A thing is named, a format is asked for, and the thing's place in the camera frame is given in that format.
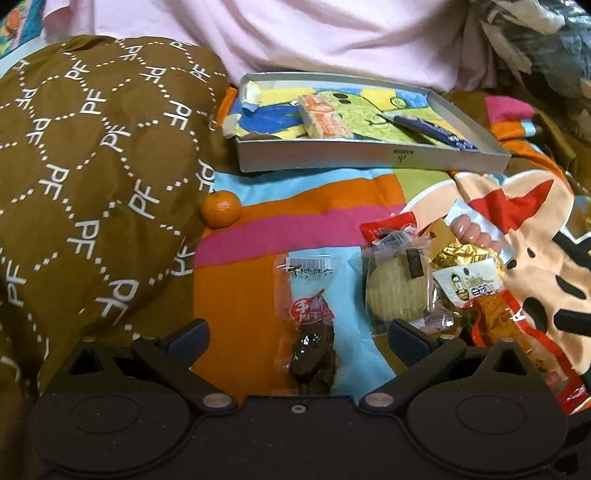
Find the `mandarin orange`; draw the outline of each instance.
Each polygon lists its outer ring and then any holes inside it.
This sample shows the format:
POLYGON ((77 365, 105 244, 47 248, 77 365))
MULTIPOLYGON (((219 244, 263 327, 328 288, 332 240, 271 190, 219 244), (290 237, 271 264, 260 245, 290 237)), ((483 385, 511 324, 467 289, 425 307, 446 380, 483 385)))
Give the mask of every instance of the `mandarin orange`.
POLYGON ((209 193, 201 204, 201 217, 210 228, 225 228, 240 218, 242 204, 227 190, 209 193))

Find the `red snack package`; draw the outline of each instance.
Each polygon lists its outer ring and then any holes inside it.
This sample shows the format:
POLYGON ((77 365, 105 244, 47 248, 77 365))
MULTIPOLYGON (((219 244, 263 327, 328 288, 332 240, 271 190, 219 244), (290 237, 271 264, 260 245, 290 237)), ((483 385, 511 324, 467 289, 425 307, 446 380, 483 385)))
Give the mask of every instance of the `red snack package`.
POLYGON ((515 297, 504 290, 474 299, 479 317, 472 326, 476 346, 492 346, 503 337, 513 338, 539 370, 563 411, 579 410, 589 394, 564 352, 543 332, 531 326, 515 297))
POLYGON ((389 234, 397 231, 407 232, 409 235, 417 233, 417 219, 412 212, 402 213, 378 222, 362 223, 359 230, 363 238, 371 245, 380 245, 389 234))

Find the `packaged biscuit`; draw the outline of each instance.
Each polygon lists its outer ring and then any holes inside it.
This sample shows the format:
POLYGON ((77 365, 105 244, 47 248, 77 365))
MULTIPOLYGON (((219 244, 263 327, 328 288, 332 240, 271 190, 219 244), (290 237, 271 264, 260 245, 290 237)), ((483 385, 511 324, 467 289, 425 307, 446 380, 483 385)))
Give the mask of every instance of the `packaged biscuit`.
POLYGON ((322 95, 301 95, 297 102, 310 138, 354 139, 351 129, 322 95))
POLYGON ((412 238, 399 246, 378 245, 362 251, 365 307, 373 335, 384 335, 394 319, 424 319, 430 310, 433 276, 430 240, 412 238))

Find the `barcode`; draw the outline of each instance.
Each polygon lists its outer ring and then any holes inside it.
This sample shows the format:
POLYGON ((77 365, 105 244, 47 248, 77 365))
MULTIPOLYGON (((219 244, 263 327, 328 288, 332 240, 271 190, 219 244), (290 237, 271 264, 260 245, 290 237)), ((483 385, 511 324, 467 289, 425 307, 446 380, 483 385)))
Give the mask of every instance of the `barcode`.
POLYGON ((332 272, 330 257, 316 258, 287 258, 287 271, 296 277, 309 277, 313 275, 325 275, 332 272))
POLYGON ((389 233, 381 240, 378 240, 378 245, 389 245, 391 247, 401 247, 411 241, 411 236, 402 230, 389 233))

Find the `metal screw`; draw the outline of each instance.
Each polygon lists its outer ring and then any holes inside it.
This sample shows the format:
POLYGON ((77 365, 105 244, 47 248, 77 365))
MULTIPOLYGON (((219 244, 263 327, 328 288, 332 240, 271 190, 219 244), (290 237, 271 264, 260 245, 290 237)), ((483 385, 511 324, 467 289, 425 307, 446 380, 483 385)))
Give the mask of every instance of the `metal screw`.
POLYGON ((232 403, 232 397, 225 393, 210 393, 203 397, 203 404, 209 408, 226 408, 232 403))
POLYGON ((367 405, 370 407, 385 408, 394 403, 394 398, 392 395, 388 395, 387 393, 370 393, 367 397, 365 397, 365 403, 367 403, 367 405))
POLYGON ((304 413, 308 408, 305 405, 297 404, 291 406, 291 411, 293 413, 304 413))

